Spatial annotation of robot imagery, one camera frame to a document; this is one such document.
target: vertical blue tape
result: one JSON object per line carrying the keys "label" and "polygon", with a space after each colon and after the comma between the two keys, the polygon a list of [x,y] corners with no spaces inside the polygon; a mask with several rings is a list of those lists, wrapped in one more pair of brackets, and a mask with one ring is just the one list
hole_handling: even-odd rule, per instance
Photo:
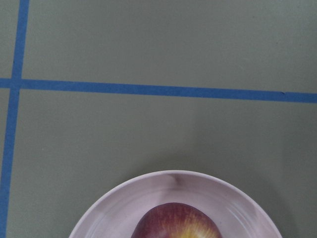
{"label": "vertical blue tape", "polygon": [[19,93],[23,68],[28,12],[29,0],[20,0],[0,181],[0,238],[5,238],[6,236],[15,131],[19,106]]}

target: pink bowl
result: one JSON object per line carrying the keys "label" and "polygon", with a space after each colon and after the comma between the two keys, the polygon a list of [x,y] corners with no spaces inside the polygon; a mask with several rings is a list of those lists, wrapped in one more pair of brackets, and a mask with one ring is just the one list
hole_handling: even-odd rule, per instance
{"label": "pink bowl", "polygon": [[151,208],[181,202],[204,212],[223,238],[282,238],[249,196],[218,178],[192,171],[159,171],[113,188],[82,216],[69,238],[130,238]]}

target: bowl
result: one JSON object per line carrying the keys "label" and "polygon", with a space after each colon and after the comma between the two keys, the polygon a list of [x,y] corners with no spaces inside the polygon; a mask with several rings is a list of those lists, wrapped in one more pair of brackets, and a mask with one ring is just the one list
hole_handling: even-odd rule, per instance
{"label": "bowl", "polygon": [[282,238],[266,212],[248,195],[218,178],[193,171],[158,171],[132,178],[96,201],[69,238],[131,238],[151,208],[180,202],[218,226],[223,238]]}

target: red apple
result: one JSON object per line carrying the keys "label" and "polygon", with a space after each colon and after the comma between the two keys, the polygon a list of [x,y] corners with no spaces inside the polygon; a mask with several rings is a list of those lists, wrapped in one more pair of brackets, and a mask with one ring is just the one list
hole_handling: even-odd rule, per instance
{"label": "red apple", "polygon": [[203,212],[183,203],[152,208],[139,221],[131,238],[222,238]]}

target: gray table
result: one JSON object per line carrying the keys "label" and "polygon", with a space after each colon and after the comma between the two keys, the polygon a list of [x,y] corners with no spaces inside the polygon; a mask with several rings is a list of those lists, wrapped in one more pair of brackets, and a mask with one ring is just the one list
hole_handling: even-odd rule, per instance
{"label": "gray table", "polygon": [[[19,2],[1,5],[2,154]],[[283,237],[315,237],[316,103],[65,82],[317,93],[316,11],[314,0],[30,1],[22,78],[41,86],[24,80],[17,96],[6,237],[67,237],[111,188],[169,169],[225,180]]]}

